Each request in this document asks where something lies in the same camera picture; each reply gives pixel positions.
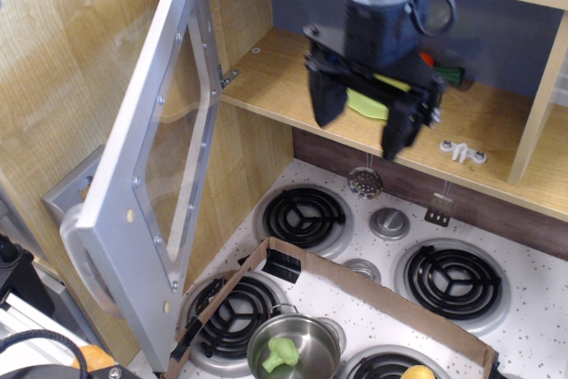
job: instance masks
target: orange object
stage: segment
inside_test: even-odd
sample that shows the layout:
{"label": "orange object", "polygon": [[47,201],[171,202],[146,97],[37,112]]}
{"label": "orange object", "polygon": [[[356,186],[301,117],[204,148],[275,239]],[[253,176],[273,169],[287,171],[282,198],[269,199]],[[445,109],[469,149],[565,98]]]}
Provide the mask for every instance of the orange object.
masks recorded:
{"label": "orange object", "polygon": [[428,53],[420,52],[420,56],[426,64],[430,67],[434,67],[434,59]]}
{"label": "orange object", "polygon": [[[87,370],[89,372],[100,370],[105,367],[111,367],[116,364],[116,361],[114,361],[110,355],[101,350],[97,345],[85,345],[79,349],[85,357],[85,361],[87,361]],[[79,368],[79,360],[77,358],[73,360],[71,367]]]}

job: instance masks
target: white hook rack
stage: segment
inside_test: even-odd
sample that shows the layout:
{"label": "white hook rack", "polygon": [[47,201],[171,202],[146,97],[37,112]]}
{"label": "white hook rack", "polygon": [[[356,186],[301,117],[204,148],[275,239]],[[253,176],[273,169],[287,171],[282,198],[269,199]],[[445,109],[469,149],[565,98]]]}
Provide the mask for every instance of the white hook rack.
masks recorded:
{"label": "white hook rack", "polygon": [[445,153],[453,153],[452,160],[455,162],[458,160],[463,163],[465,159],[471,159],[477,164],[483,164],[487,162],[487,155],[483,151],[474,150],[469,148],[464,142],[461,144],[455,144],[451,141],[442,141],[440,144],[440,149]]}

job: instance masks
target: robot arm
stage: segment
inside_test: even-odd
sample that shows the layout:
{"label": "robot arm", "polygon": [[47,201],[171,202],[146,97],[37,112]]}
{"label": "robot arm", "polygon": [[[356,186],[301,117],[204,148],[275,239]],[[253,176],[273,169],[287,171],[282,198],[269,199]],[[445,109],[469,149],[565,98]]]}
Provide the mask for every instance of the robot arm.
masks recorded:
{"label": "robot arm", "polygon": [[[454,1],[446,1],[450,19],[436,36],[455,20]],[[325,126],[343,111],[348,87],[375,99],[390,110],[383,130],[383,158],[394,160],[412,145],[423,124],[439,122],[446,82],[419,54],[421,37],[433,36],[424,25],[429,0],[344,2],[343,30],[314,24],[304,29],[311,41],[306,66],[316,122]],[[412,89],[401,91],[378,81],[375,74],[408,83]]]}

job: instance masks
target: pot handle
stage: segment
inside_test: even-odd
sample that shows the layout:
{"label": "pot handle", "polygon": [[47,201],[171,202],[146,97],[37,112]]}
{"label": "pot handle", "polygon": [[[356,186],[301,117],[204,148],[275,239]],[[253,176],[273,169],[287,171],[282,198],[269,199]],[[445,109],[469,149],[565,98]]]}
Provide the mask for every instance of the pot handle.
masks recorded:
{"label": "pot handle", "polygon": [[296,311],[296,314],[298,314],[298,309],[296,308],[295,305],[293,305],[293,304],[287,304],[287,303],[282,303],[282,304],[276,304],[276,305],[273,305],[273,306],[272,306],[270,312],[268,312],[268,318],[269,318],[269,319],[271,318],[272,312],[274,311],[274,308],[279,308],[279,307],[281,307],[281,306],[291,306],[292,308],[294,308],[294,311]]}

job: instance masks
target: cardboard box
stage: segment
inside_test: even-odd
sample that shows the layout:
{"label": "cardboard box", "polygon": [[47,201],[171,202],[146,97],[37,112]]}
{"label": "cardboard box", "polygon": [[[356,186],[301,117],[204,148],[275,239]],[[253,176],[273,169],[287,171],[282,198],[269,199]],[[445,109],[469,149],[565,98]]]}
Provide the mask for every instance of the cardboard box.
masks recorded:
{"label": "cardboard box", "polygon": [[178,378],[179,372],[189,358],[190,344],[195,335],[209,321],[242,276],[248,271],[254,271],[264,260],[266,260],[264,272],[290,282],[295,282],[302,271],[326,277],[343,291],[482,366],[483,379],[490,379],[496,374],[493,370],[496,362],[494,349],[451,321],[408,302],[390,289],[367,280],[342,265],[272,237],[262,241],[238,271],[229,272],[225,276],[225,285],[188,325],[177,349],[172,352],[170,366],[162,375],[163,378]]}

